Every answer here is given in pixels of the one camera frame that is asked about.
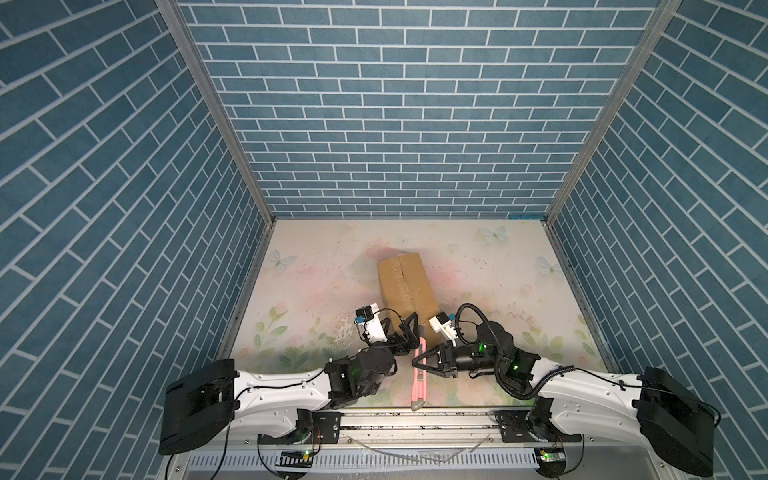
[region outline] red wire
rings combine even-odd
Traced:
[[[320,433],[320,425],[315,425],[317,427],[317,452],[320,453],[320,446],[323,444],[323,437]],[[315,441],[312,440],[312,450],[315,449]]]

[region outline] aluminum frame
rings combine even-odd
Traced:
[[[267,225],[272,226],[275,222],[275,216],[272,214],[270,205],[267,203],[259,187],[256,175],[253,173],[253,168],[251,168],[248,161],[248,156],[245,150],[243,150],[240,139],[237,138],[232,121],[214,87],[214,81],[211,79],[203,57],[197,49],[192,38],[192,32],[189,29],[189,25],[187,25],[187,21],[184,19],[184,14],[181,12],[177,0],[156,0],[155,3],[157,3],[160,15],[168,26],[170,36],[173,37],[184,62],[187,63],[187,68],[189,68],[195,85],[200,90],[200,94],[203,95],[203,100],[208,106],[211,117],[213,117],[219,129],[224,143],[227,144],[227,148],[232,155],[237,170],[243,177],[243,181],[245,181],[253,202],[256,204],[259,212],[261,212]]]
[[[571,165],[571,169],[566,173],[563,179],[563,184],[554,196],[554,200],[545,213],[545,219],[547,222],[552,223],[557,220],[558,215],[563,210],[565,202],[568,200],[568,196],[576,187],[578,179],[581,174],[584,173],[589,163],[592,161],[592,156],[597,150],[598,145],[603,141],[605,134],[608,132],[608,128],[614,121],[616,114],[619,112],[621,105],[629,95],[634,82],[645,67],[645,63],[650,58],[650,54],[656,48],[656,44],[661,39],[661,35],[664,30],[667,29],[674,13],[677,8],[680,7],[682,0],[660,0],[659,5],[648,19],[648,23],[643,30],[643,34],[640,40],[637,42],[635,48],[632,49],[632,53],[627,59],[627,64],[624,66],[624,70],[621,71],[621,75],[616,80],[614,88],[608,95],[608,100],[605,102],[605,106],[600,110],[598,117],[595,119],[592,125],[592,130],[587,134],[584,139],[584,143],[581,145],[574,163]]]

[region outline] brick wall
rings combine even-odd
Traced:
[[[624,371],[724,413],[718,478],[765,478],[768,2],[684,0],[556,231]]]
[[[262,229],[152,0],[0,2],[0,478],[153,478]]]
[[[281,217],[541,217],[657,0],[352,3],[181,2]]]

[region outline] floral tablecloth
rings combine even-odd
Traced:
[[[363,348],[352,318],[356,308],[381,303],[376,262],[409,252],[421,255],[447,313],[472,302],[522,349],[605,370],[534,220],[279,220],[235,341],[237,368],[301,372]],[[399,357],[398,374],[355,406],[410,406],[410,360]],[[492,376],[429,377],[428,406],[513,402]]]

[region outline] cardboard box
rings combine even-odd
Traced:
[[[379,288],[384,306],[396,310],[403,319],[411,313],[419,315],[419,325],[424,328],[424,340],[427,348],[432,348],[445,341],[439,333],[429,326],[429,319],[440,313],[435,301],[435,294],[429,285],[427,272],[418,253],[406,253],[376,264],[379,271]],[[392,312],[392,325],[399,328],[399,320]]]

